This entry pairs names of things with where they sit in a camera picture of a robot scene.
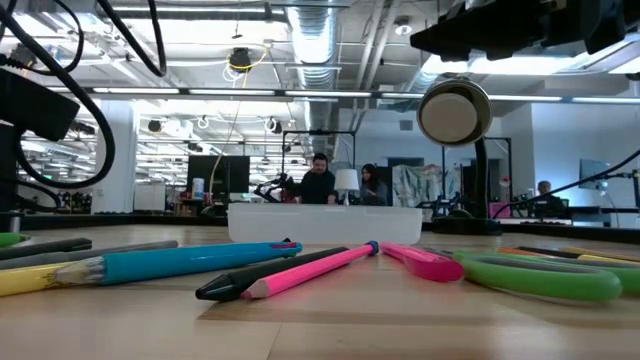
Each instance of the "black cable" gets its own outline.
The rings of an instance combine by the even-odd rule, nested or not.
[[[7,6],[7,13],[9,14],[9,16],[13,14],[13,10],[16,8],[17,4],[18,4],[18,0],[9,1],[9,5]],[[2,38],[4,37],[4,30],[5,30],[4,22],[0,22],[0,43],[2,42]]]
[[[476,148],[476,211],[475,215],[478,219],[486,219],[489,217],[487,205],[487,184],[489,183],[489,157],[487,156],[487,147],[484,144],[484,138],[474,143]]]
[[[593,180],[598,180],[599,178],[601,178],[603,176],[609,175],[610,173],[612,173],[614,171],[617,171],[618,169],[620,169],[623,166],[627,165],[628,163],[630,163],[633,159],[637,158],[638,156],[640,156],[640,150],[637,150],[636,152],[631,154],[631,156],[629,156],[628,158],[624,159],[621,163],[619,163],[618,165],[616,165],[616,166],[614,166],[614,167],[612,167],[612,168],[610,168],[608,170],[605,170],[605,171],[600,172],[598,174],[586,177],[586,178],[584,178],[582,180],[578,180],[578,181],[576,181],[574,183],[571,183],[569,185],[565,185],[565,186],[563,186],[561,188],[555,189],[555,190],[550,191],[548,193],[545,193],[545,194],[542,194],[542,195],[538,195],[538,196],[534,196],[531,199],[526,199],[526,200],[521,200],[521,201],[508,203],[507,205],[504,205],[503,207],[501,207],[500,210],[496,211],[496,214],[493,215],[493,219],[495,219],[498,216],[498,214],[500,214],[502,212],[502,210],[504,210],[506,208],[509,208],[509,207],[512,207],[512,206],[515,206],[515,205],[531,203],[531,202],[534,202],[536,200],[540,200],[540,199],[542,199],[542,198],[544,198],[546,196],[553,195],[555,193],[559,193],[561,191],[565,191],[565,190],[570,189],[572,187],[578,186],[580,184],[584,184],[586,182],[593,181]]]
[[[80,64],[80,59],[82,58],[82,53],[84,51],[84,31],[82,30],[82,26],[80,25],[80,20],[78,20],[78,17],[76,16],[76,14],[73,11],[71,11],[71,9],[65,3],[63,3],[61,0],[53,0],[53,1],[56,4],[60,5],[60,7],[63,8],[67,13],[69,13],[73,21],[76,23],[76,26],[78,27],[78,46],[76,48],[76,53],[73,56],[73,60],[71,60],[71,63],[64,68],[67,72],[72,72],[73,70],[75,70],[76,67],[78,67],[78,64]],[[52,71],[38,70],[18,60],[12,59],[10,57],[5,57],[4,55],[0,55],[0,66],[2,65],[11,66],[17,69],[29,70],[36,74],[40,74],[44,76],[56,76],[56,74]]]
[[[146,65],[146,67],[154,75],[163,77],[167,73],[167,58],[164,53],[164,42],[162,41],[162,30],[160,29],[160,22],[158,21],[158,11],[156,10],[155,0],[147,0],[149,3],[149,12],[151,14],[151,23],[153,24],[153,33],[156,38],[156,46],[158,51],[159,67],[153,63],[153,60],[144,52],[142,46],[138,43],[136,38],[131,34],[127,25],[122,21],[120,16],[111,7],[108,0],[98,0],[98,4],[102,6],[105,14],[113,21],[113,25],[120,31],[122,36],[127,40],[129,45],[133,48],[133,51],[138,55],[140,60]]]
[[[33,200],[29,200],[27,198],[23,198],[22,196],[16,194],[16,193],[11,193],[11,195],[22,205],[24,205],[24,207],[27,207],[29,209],[35,210],[35,211],[40,211],[40,212],[55,212],[58,208],[62,207],[62,203],[60,202],[60,198],[58,197],[58,195],[56,195],[53,191],[37,185],[37,184],[32,184],[26,181],[22,181],[22,180],[17,180],[17,179],[7,179],[7,178],[3,178],[0,177],[0,182],[4,182],[4,183],[9,183],[9,184],[18,184],[18,185],[22,185],[24,187],[28,187],[28,188],[32,188],[34,190],[38,190],[42,193],[44,193],[45,195],[47,195],[48,197],[53,199],[53,202],[56,204],[55,207],[48,207],[48,206],[42,206],[40,204],[38,204],[37,202],[33,201]]]
[[[69,73],[65,71],[65,69],[62,68],[62,66],[60,66],[60,64],[58,64],[58,62],[53,59],[51,55],[49,55],[47,50],[45,50],[37,41],[35,41],[22,29],[20,24],[18,24],[18,22],[15,21],[13,17],[7,13],[7,10],[2,5],[0,5],[0,21],[4,23],[6,27],[11,30],[11,32],[16,36],[16,38],[18,38],[18,40],[20,40],[29,50],[31,50],[31,52],[33,52],[33,54],[38,59],[40,59],[40,61],[42,61],[42,63],[47,68],[49,68],[54,74],[56,74],[56,77],[58,77],[58,79],[67,88],[69,88],[71,93],[73,93],[73,95],[75,95],[78,100],[80,100],[80,102],[87,108],[91,115],[93,115],[93,117],[96,119],[96,122],[98,123],[98,126],[100,127],[100,132],[102,134],[102,137],[104,138],[106,145],[104,164],[102,165],[100,171],[93,177],[76,183],[58,182],[42,176],[31,166],[31,164],[29,164],[24,154],[24,150],[22,149],[22,146],[20,144],[20,139],[22,137],[22,134],[24,134],[25,129],[16,128],[13,141],[18,163],[24,169],[24,171],[27,172],[27,174],[36,179],[38,182],[47,186],[60,189],[81,189],[97,184],[99,181],[104,179],[109,173],[109,170],[111,170],[111,166],[113,165],[116,153],[116,145],[113,138],[113,132],[111,131],[111,127],[109,126],[107,119],[100,111],[100,108],[96,106],[89,95],[87,95],[87,93],[82,89],[82,87],[80,87],[80,85],[78,85],[78,83],[71,77],[71,75],[69,75]]]
[[[606,190],[604,191],[604,196],[611,203],[611,207],[613,208],[613,212],[616,213],[616,223],[618,224],[617,228],[620,228],[620,215],[618,214],[618,209],[616,208],[616,203],[613,202],[613,199],[611,198],[611,195],[609,195],[609,193]]]

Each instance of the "white lamp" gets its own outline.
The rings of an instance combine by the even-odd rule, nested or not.
[[[336,173],[336,190],[346,190],[344,204],[349,205],[349,191],[360,190],[358,182],[358,170],[356,169],[340,169]]]

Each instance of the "black stand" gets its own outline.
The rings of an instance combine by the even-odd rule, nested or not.
[[[475,142],[476,148],[476,214],[463,211],[452,211],[449,216],[433,220],[433,232],[456,235],[502,235],[500,223],[489,219],[487,206],[488,163],[487,148],[484,138]]]
[[[17,186],[11,183],[17,177],[16,158],[13,152],[13,126],[0,124],[0,176],[6,181],[0,182],[0,232],[11,229],[11,221],[15,216],[15,194]]]
[[[331,135],[351,135],[353,139],[353,163],[351,167],[353,169],[356,168],[356,132],[355,131],[329,131],[329,130],[284,130],[282,132],[282,173],[284,174],[284,159],[285,159],[285,148],[287,147],[287,135],[289,134],[307,134],[313,136],[331,136]]]

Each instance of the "lamp head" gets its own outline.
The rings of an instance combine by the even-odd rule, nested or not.
[[[427,90],[417,120],[422,133],[442,146],[473,144],[491,126],[491,101],[474,82],[447,80]]]

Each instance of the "yellow pencil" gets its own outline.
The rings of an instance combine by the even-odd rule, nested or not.
[[[635,261],[612,259],[612,258],[606,258],[606,257],[594,256],[594,255],[580,255],[578,256],[578,260],[595,260],[595,261],[606,261],[606,262],[640,265],[639,262],[635,262]]]
[[[52,289],[72,284],[55,281],[53,274],[71,263],[31,266],[0,271],[0,296]]]
[[[580,254],[580,255],[593,255],[593,256],[606,257],[610,259],[620,259],[620,260],[640,262],[639,256],[614,254],[614,253],[609,253],[605,251],[596,251],[596,250],[574,248],[574,247],[566,247],[566,248],[563,248],[562,251],[571,252],[571,253]]]

